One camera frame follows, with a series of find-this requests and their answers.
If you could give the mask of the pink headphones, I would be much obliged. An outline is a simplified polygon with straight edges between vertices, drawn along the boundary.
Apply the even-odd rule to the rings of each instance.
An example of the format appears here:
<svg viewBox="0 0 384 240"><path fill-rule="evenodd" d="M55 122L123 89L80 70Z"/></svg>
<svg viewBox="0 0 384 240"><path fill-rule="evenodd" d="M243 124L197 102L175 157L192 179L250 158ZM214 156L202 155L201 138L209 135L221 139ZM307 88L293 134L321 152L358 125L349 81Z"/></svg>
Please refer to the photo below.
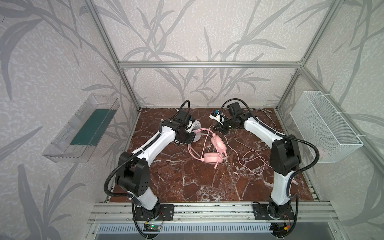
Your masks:
<svg viewBox="0 0 384 240"><path fill-rule="evenodd" d="M198 156L198 152L193 149L191 144L187 144L187 149L193 159L205 164L214 165L214 169L216 170L218 165L228 157L227 146L211 129L201 128L197 130L197 132L206 133L202 153ZM205 153L204 149L207 144L208 137L210 137L211 147L213 147L215 151Z"/></svg>

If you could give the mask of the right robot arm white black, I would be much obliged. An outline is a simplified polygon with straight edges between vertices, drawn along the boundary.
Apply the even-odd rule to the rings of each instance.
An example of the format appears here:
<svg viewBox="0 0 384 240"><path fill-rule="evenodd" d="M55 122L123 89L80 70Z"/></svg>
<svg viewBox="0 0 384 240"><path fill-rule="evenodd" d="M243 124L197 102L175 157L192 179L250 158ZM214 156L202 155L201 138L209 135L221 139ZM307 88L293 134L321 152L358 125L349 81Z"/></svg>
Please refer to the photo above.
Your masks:
<svg viewBox="0 0 384 240"><path fill-rule="evenodd" d="M296 175L311 169L320 159L319 149L312 143L296 138L293 135L285 135L269 127L254 115L250 107L241 99L233 98L227 103L230 118L224 114L224 106L210 114L210 118L216 120L215 130L226 135L230 129L244 129L267 144L271 149L270 164L274 170L274 187L269 198L271 214L282 214L291 206L291 185ZM297 169L302 162L299 143L304 144L315 152L314 160L307 166Z"/></svg>

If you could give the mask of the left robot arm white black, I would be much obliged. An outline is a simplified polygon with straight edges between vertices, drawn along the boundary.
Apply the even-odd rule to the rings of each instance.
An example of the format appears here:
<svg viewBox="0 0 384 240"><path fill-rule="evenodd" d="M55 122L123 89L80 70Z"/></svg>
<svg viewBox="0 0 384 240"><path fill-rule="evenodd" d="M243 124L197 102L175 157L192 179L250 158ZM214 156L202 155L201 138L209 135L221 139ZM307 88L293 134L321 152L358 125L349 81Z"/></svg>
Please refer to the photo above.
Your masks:
<svg viewBox="0 0 384 240"><path fill-rule="evenodd" d="M150 166L170 143L191 144L196 136L192 128L195 119L190 112L178 110L170 119L161 121L158 131L141 147L131 153L123 152L117 167L104 183L110 197L128 197L138 207L152 211L160 204L150 188Z"/></svg>

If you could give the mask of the white headphones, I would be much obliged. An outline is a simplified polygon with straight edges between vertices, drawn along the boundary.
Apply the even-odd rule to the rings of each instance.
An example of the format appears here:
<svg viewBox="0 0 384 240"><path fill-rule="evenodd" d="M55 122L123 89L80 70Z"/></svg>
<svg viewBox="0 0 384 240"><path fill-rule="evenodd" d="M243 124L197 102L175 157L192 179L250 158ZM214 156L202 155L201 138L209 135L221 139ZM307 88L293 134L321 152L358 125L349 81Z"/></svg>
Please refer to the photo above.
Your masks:
<svg viewBox="0 0 384 240"><path fill-rule="evenodd" d="M194 123L194 126L191 129L187 129L187 131L189 133L191 133L191 132L195 133L195 136L194 136L194 139L193 139L193 143L200 140L201 132L197 132L197 130L199 130L201 128L202 128L201 123L198 120L196 120L195 123Z"/></svg>

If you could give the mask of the pink item in basket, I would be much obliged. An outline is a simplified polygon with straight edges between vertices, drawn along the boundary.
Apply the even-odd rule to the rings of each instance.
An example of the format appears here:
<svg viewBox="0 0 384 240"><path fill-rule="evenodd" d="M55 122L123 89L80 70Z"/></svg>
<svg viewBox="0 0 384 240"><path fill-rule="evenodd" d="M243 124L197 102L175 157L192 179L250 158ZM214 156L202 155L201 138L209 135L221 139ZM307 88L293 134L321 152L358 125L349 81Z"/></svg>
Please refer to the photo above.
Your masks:
<svg viewBox="0 0 384 240"><path fill-rule="evenodd" d="M318 149L318 152L319 152L319 154L318 154L319 158L321 158L325 154L325 150L323 148L321 148L321 147L317 147L317 149ZM313 149L311 149L311 152L314 154L314 156L316 155L316 152Z"/></svg>

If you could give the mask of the green circuit board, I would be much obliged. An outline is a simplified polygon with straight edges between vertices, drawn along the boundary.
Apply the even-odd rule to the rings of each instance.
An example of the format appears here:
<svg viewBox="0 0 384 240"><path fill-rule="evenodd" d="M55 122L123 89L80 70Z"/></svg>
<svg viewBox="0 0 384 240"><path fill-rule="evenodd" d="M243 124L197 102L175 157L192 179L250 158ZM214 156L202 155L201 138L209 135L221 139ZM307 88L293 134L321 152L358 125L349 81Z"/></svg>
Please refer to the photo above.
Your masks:
<svg viewBox="0 0 384 240"><path fill-rule="evenodd" d="M147 232L160 232L162 229L162 225L145 223L144 229Z"/></svg>

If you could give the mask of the right wiring connector board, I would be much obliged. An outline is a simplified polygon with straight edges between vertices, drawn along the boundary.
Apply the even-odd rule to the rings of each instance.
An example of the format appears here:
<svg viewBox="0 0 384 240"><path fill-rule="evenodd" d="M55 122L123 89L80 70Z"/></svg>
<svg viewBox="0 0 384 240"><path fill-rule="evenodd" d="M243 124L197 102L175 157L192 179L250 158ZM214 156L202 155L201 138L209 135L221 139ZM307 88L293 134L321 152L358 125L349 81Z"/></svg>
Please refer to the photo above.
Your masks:
<svg viewBox="0 0 384 240"><path fill-rule="evenodd" d="M291 232L291 227L291 225L274 223L271 225L270 231L272 231L273 235L282 236L289 234Z"/></svg>

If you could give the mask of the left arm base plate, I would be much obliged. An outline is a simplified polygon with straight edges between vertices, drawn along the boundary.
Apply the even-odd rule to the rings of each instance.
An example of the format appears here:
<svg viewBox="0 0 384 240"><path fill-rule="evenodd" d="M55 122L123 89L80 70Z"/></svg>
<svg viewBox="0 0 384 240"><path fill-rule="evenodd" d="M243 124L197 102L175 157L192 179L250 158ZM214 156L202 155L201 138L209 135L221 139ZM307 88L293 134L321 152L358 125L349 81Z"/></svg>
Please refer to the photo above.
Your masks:
<svg viewBox="0 0 384 240"><path fill-rule="evenodd" d="M152 210L143 207L134 208L134 216L137 221L165 220L172 221L174 218L175 205L157 204Z"/></svg>

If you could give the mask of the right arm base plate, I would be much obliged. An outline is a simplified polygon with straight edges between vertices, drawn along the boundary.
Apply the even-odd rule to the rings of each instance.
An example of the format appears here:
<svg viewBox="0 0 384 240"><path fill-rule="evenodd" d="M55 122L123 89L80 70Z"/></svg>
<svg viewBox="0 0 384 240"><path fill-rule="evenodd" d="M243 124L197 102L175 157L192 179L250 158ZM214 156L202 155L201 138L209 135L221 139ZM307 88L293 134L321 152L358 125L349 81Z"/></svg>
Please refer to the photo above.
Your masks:
<svg viewBox="0 0 384 240"><path fill-rule="evenodd" d="M285 217L288 217L289 220L293 220L295 218L295 211L292 208L291 202L284 205L254 202L252 208L255 220L284 220Z"/></svg>

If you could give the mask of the clear plastic wall bin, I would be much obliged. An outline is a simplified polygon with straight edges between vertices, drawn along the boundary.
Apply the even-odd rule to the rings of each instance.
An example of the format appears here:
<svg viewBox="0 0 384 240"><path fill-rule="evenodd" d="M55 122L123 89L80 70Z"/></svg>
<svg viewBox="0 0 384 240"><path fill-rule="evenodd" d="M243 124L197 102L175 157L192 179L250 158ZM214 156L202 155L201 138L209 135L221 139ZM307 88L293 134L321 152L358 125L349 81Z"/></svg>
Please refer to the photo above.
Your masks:
<svg viewBox="0 0 384 240"><path fill-rule="evenodd" d="M43 151L54 163L86 163L120 107L117 97L90 94Z"/></svg>

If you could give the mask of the aluminium front rail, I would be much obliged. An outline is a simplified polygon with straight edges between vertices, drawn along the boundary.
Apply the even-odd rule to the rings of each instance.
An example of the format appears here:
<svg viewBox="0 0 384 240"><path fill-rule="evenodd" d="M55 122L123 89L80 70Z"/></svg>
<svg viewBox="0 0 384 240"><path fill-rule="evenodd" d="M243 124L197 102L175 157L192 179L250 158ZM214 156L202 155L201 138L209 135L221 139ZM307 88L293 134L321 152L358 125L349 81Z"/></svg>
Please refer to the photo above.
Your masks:
<svg viewBox="0 0 384 240"><path fill-rule="evenodd" d="M251 202L227 203L173 203L171 223L251 223L257 222ZM338 222L330 202L300 202L298 222ZM95 204L88 218L88 224L132 223L130 203Z"/></svg>

